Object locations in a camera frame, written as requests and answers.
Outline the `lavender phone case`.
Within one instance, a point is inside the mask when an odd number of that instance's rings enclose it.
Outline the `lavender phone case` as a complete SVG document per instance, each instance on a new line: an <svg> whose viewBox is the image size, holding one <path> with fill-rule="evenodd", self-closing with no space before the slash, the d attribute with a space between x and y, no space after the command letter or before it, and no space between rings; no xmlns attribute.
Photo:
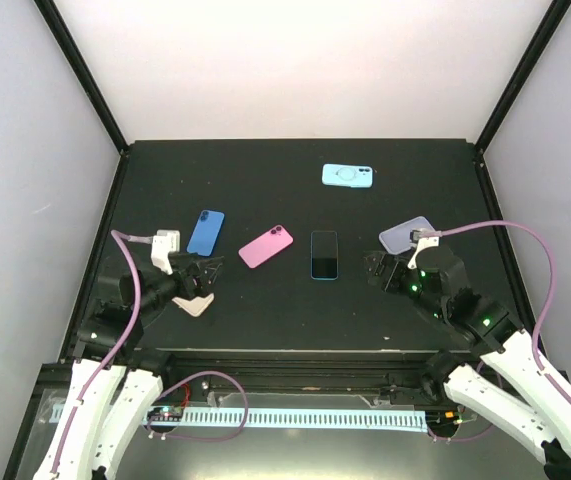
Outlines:
<svg viewBox="0 0 571 480"><path fill-rule="evenodd" d="M412 248L411 232L419 229L432 231L433 226L425 217L417 216L382 231L378 239L387 253L399 255Z"/></svg>

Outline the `pink phone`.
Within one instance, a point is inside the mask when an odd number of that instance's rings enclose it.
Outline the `pink phone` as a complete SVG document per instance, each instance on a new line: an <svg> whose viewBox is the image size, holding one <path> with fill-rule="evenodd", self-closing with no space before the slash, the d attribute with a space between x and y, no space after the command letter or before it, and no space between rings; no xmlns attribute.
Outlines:
<svg viewBox="0 0 571 480"><path fill-rule="evenodd" d="M250 269L254 269L288 248L293 241L292 235L282 225L276 225L241 247L238 255Z"/></svg>

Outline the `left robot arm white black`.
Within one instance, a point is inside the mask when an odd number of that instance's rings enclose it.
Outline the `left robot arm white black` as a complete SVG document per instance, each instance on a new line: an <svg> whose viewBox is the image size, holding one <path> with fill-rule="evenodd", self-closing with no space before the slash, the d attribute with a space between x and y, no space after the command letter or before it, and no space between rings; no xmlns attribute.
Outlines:
<svg viewBox="0 0 571 480"><path fill-rule="evenodd" d="M173 356L138 344L148 320L177 299L206 305L221 257L172 253L170 274L144 276L131 267L119 295L93 300L78 331L71 382L37 479L113 479L145 414L172 397L180 376Z"/></svg>

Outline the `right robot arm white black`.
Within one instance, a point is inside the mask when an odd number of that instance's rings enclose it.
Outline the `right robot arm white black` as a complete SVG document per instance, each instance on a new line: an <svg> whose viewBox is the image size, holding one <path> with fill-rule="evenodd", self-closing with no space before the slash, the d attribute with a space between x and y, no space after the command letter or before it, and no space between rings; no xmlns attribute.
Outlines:
<svg viewBox="0 0 571 480"><path fill-rule="evenodd" d="M522 322L503 304L473 290L463 261L447 246L413 257L368 252L370 284L409 298L419 315L456 338L515 392L440 351L419 379L422 396L468 407L528 450L549 479L571 479L571 384L533 347Z"/></svg>

